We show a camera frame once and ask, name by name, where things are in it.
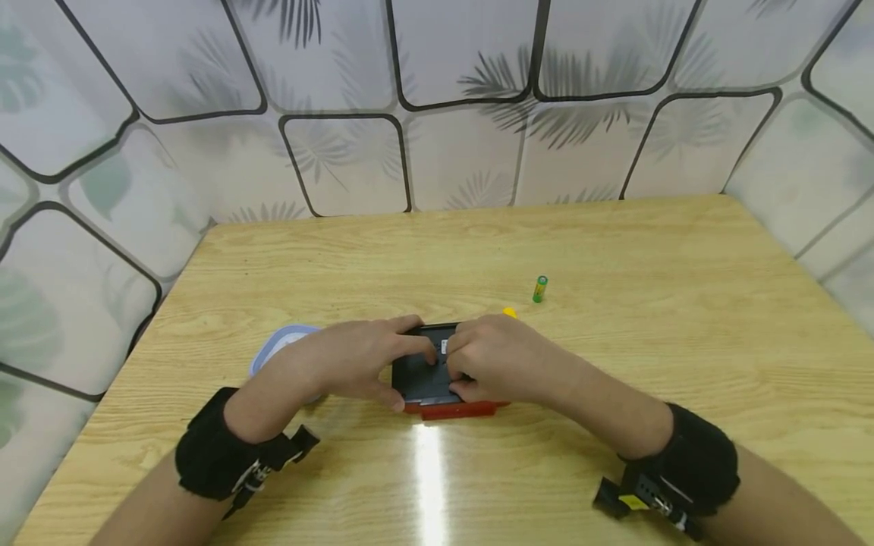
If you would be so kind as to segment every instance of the battery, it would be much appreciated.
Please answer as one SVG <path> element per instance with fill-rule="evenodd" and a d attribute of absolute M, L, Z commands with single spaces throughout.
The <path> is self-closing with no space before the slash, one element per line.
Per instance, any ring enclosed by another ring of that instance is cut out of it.
<path fill-rule="evenodd" d="M 540 275 L 538 277 L 538 283 L 534 285 L 534 296 L 531 298 L 534 300 L 534 303 L 540 303 L 543 301 L 547 282 L 549 282 L 549 279 L 546 278 L 546 275 Z"/>

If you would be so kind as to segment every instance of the patterned wallpaper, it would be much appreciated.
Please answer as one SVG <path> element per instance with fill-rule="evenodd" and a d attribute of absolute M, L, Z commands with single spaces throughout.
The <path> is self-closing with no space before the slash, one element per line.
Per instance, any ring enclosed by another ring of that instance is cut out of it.
<path fill-rule="evenodd" d="M 874 333 L 874 0 L 0 0 L 0 543 L 216 222 L 741 200 Z"/>

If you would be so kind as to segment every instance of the person's right hand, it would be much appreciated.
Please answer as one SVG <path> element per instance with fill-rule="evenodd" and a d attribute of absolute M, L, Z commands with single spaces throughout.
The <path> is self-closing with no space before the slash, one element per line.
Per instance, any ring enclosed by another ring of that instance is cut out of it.
<path fill-rule="evenodd" d="M 578 356 L 506 314 L 462 322 L 447 353 L 449 389 L 465 402 L 546 404 L 579 366 Z"/>

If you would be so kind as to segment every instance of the wood grain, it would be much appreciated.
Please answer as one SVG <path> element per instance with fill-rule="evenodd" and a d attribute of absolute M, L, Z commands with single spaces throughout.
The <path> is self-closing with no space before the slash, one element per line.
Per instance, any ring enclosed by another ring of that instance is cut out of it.
<path fill-rule="evenodd" d="M 534 281 L 549 276 L 542 304 Z M 874 541 L 874 344 L 730 197 L 220 225 L 206 236 L 26 523 L 84 543 L 220 386 L 288 323 L 517 309 L 561 345 L 686 404 Z M 215 543 L 675 543 L 590 506 L 619 461 L 513 404 L 423 425 L 328 399 L 323 442 Z"/>

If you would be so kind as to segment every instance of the plastic container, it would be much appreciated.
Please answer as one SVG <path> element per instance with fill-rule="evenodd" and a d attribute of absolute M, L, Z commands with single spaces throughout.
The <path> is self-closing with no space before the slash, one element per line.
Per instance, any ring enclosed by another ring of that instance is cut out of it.
<path fill-rule="evenodd" d="M 264 343 L 264 346 L 261 347 L 261 350 L 258 351 L 257 355 L 255 355 L 252 364 L 249 365 L 249 376 L 254 377 L 254 375 L 258 373 L 258 370 L 261 369 L 261 366 L 270 360 L 270 357 L 278 353 L 283 347 L 296 342 L 305 335 L 317 331 L 319 331 L 319 328 L 316 328 L 315 326 L 307 326 L 306 324 L 289 324 L 279 328 L 269 337 L 269 339 L 267 339 L 267 342 Z M 317 396 L 312 400 L 309 400 L 307 404 L 312 404 L 321 397 L 321 395 Z"/>

